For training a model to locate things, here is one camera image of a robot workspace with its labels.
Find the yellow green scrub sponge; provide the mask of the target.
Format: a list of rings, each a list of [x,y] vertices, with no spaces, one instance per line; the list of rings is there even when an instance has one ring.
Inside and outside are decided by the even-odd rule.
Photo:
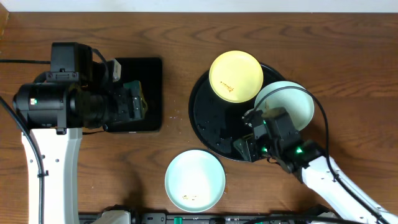
[[[127,91],[127,105],[131,119],[144,119],[148,105],[144,98],[141,82],[134,80],[124,83],[123,87]]]

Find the light blue plate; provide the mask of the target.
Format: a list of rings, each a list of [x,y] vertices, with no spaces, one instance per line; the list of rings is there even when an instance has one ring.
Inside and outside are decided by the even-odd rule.
[[[214,207],[224,194],[226,174],[212,153],[192,149],[177,155],[164,178],[165,191],[179,209],[200,213]]]

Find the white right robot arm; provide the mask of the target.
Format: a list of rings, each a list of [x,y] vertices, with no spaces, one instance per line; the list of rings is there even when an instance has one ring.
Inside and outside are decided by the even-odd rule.
[[[273,160],[321,196],[344,220],[397,223],[397,215],[361,190],[324,148],[315,141],[302,139],[285,108],[251,110],[242,120],[252,134],[238,139],[234,146],[245,161]]]

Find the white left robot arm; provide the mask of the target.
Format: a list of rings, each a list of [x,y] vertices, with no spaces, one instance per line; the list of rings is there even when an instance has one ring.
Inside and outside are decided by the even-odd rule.
[[[78,223],[77,164],[84,129],[140,121],[141,83],[77,42],[52,44],[50,70],[13,99],[28,163],[29,222]]]

